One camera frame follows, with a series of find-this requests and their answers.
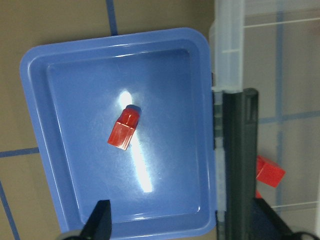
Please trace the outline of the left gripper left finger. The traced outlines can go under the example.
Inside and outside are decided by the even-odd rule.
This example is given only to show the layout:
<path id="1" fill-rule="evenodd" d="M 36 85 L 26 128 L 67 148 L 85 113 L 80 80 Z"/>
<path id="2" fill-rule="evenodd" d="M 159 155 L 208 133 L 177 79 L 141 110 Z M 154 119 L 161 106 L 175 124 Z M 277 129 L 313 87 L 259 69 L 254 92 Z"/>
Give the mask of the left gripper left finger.
<path id="1" fill-rule="evenodd" d="M 112 214 L 110 200 L 99 200 L 84 225 L 81 240 L 109 240 L 112 234 Z"/>

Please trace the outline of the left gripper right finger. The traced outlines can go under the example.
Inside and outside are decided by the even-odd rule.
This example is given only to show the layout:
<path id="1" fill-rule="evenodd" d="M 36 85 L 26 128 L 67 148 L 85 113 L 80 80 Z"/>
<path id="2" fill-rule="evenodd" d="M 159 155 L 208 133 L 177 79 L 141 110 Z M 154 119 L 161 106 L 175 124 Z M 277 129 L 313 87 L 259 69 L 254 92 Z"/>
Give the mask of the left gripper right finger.
<path id="1" fill-rule="evenodd" d="M 300 239 L 263 198 L 253 200 L 252 237 L 253 240 Z"/>

